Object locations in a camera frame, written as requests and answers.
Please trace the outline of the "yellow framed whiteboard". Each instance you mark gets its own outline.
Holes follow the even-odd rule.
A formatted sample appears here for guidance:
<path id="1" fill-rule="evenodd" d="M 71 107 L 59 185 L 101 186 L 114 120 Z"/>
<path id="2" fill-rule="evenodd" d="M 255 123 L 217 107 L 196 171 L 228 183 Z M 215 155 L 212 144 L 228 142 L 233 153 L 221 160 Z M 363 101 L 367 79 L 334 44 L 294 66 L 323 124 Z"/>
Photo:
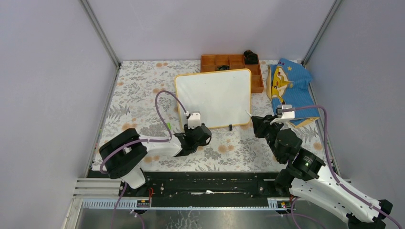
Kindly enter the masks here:
<path id="1" fill-rule="evenodd" d="M 246 125 L 250 122 L 251 79 L 249 69 L 178 75 L 175 93 L 190 112 L 199 112 L 208 128 Z"/>

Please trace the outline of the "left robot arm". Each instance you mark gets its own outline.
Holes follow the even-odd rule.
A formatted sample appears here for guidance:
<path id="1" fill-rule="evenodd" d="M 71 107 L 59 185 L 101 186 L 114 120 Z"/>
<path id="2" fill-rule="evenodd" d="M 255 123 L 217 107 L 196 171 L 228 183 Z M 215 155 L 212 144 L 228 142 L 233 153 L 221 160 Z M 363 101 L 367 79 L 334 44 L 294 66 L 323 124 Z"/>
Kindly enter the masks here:
<path id="1" fill-rule="evenodd" d="M 147 178 L 139 165 L 144 157 L 188 156 L 198 147 L 208 145 L 211 138 L 212 133 L 205 124 L 196 128 L 185 125 L 184 132 L 172 138 L 145 136 L 129 128 L 100 147 L 99 171 L 110 179 L 122 180 L 136 196 L 143 196 L 148 191 Z"/>

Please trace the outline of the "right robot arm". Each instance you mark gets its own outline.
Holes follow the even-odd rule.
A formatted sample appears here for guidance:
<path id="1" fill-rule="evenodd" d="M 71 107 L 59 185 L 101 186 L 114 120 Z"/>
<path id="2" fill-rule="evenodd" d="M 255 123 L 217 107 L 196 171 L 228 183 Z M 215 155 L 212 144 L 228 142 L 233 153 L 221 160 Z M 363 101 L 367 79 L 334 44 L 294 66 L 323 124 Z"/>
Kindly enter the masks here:
<path id="1" fill-rule="evenodd" d="M 384 229 L 393 205 L 360 192 L 330 169 L 323 159 L 304 149 L 291 129 L 274 122 L 275 117 L 252 116 L 254 135 L 269 145 L 277 162 L 286 165 L 277 175 L 275 193 L 291 194 L 335 215 L 350 229 Z"/>

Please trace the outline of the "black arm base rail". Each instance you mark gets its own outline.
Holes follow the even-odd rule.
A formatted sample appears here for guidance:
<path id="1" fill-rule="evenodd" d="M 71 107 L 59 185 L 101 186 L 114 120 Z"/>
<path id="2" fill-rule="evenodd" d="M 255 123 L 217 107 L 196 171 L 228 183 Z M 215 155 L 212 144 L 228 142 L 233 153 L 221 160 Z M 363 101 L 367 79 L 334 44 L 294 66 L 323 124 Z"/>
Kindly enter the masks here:
<path id="1" fill-rule="evenodd" d="M 266 207 L 268 198 L 289 201 L 287 190 L 277 190 L 276 172 L 145 172 L 146 184 L 124 188 L 126 198 L 145 197 L 151 205 L 167 208 Z"/>

